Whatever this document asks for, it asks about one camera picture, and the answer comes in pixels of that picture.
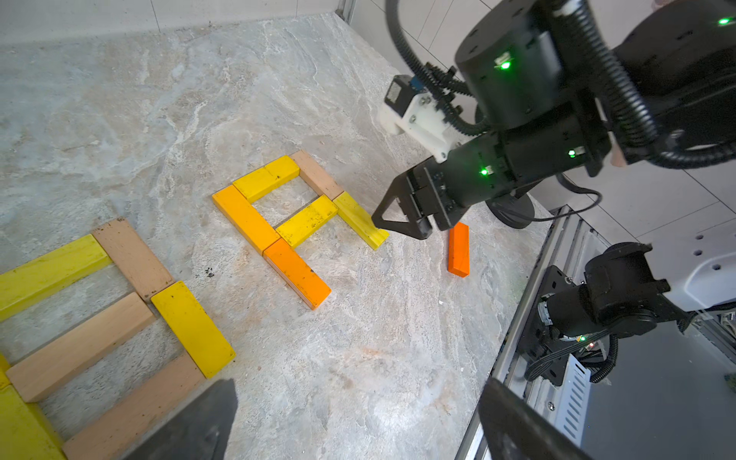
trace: wire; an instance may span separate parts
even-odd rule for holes
[[[598,383],[602,381],[606,376],[616,367],[616,360],[618,359],[618,337],[615,334],[611,334],[609,337],[609,350],[606,360],[603,361],[603,366],[593,375],[590,376],[590,383]]]
[[[425,67],[430,71],[431,76],[440,87],[448,89],[453,93],[460,93],[475,98],[473,93],[471,93],[470,89],[467,87],[467,83],[456,79],[453,72],[445,72],[439,67],[433,66],[431,63],[426,63]]]
[[[578,187],[577,185],[569,181],[563,174],[557,174],[556,177],[557,177],[557,182],[559,182],[560,185],[565,187],[567,190],[573,192],[574,194],[578,194],[578,195],[591,194],[591,195],[596,195],[598,198],[596,198],[593,204],[588,206],[587,208],[584,208],[581,210],[573,210],[569,213],[560,214],[559,216],[545,217],[544,219],[538,219],[534,216],[527,216],[525,214],[518,213],[517,211],[513,209],[508,209],[506,206],[499,205],[496,202],[491,202],[491,206],[493,206],[494,208],[498,210],[503,211],[506,214],[511,214],[512,216],[519,217],[521,219],[528,220],[530,222],[549,222],[552,220],[562,219],[563,217],[574,216],[575,214],[584,213],[585,211],[591,210],[595,208],[596,206],[600,205],[601,202],[603,201],[603,194],[601,192],[591,190],[590,188]]]
[[[547,369],[549,369],[550,366],[552,366],[552,364],[558,359],[570,353],[574,353],[578,349],[588,345],[591,342],[600,340],[603,337],[607,336],[608,334],[609,334],[609,331],[604,329],[600,332],[587,336],[585,340],[574,342],[572,345],[568,345],[565,348],[562,348],[561,350],[557,350],[556,352],[550,353],[549,355],[544,355],[543,357],[537,359],[535,362],[530,364],[529,367],[526,368],[526,372],[524,372],[524,378],[527,381],[532,381],[536,379],[541,374],[543,374]]]
[[[412,51],[411,46],[404,37],[401,23],[399,22],[399,0],[386,0],[386,25],[389,28],[389,35],[399,51],[399,55],[406,65],[414,72],[414,76],[429,90],[430,94],[437,101],[437,108],[445,114],[445,121],[462,134],[469,136],[481,135],[490,129],[490,121],[484,118],[483,121],[476,124],[468,123],[460,118],[460,113],[451,104],[454,94],[445,94],[442,88],[436,84],[433,74],[419,60],[417,55]]]

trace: gray marble floor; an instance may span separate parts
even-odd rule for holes
[[[238,353],[229,459],[452,458],[548,224],[476,206],[461,279],[446,234],[374,252],[335,218],[297,250],[333,290],[310,311],[210,198],[305,149],[373,210],[428,156],[377,121],[394,73],[332,14],[0,49],[0,269],[127,217]],[[278,224],[314,197],[294,180],[256,207]],[[0,353],[131,290],[109,266],[2,322]],[[69,438],[182,351],[159,318],[41,407]]]

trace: natural wood block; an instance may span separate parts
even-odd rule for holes
[[[330,286],[283,239],[265,250],[263,257],[312,310],[319,307],[332,292]]]
[[[61,438],[12,385],[0,389],[0,459],[65,460]]]
[[[204,381],[184,353],[68,440],[64,453],[68,460],[114,459]]]
[[[370,214],[364,210],[346,191],[333,200],[337,213],[373,250],[389,237],[389,232],[376,228]]]
[[[92,235],[0,275],[0,321],[23,311],[112,261]]]
[[[289,157],[281,157],[233,182],[245,199],[253,203],[299,175],[299,166]]]
[[[276,232],[289,243],[292,248],[299,246],[312,233],[337,215],[337,206],[325,195],[320,196],[306,208],[284,222]]]
[[[110,221],[92,235],[142,299],[150,299],[174,282],[171,273],[126,219]]]
[[[299,177],[304,179],[318,195],[326,195],[329,199],[340,196],[344,190],[333,178],[314,160],[312,155],[300,150],[291,155],[291,159],[299,166]]]
[[[280,238],[276,230],[255,210],[234,185],[212,196],[215,206],[235,225],[246,240],[263,255],[263,251]]]
[[[470,228],[462,222],[450,228],[450,251],[447,270],[459,277],[470,275]]]
[[[151,301],[206,378],[235,358],[235,350],[184,282],[174,283]]]
[[[42,400],[156,320],[135,292],[7,371],[27,403]]]
[[[7,376],[5,375],[5,372],[10,369],[10,363],[7,362],[7,359],[0,354],[0,389],[5,388],[6,386],[10,385],[10,381],[7,379]]]

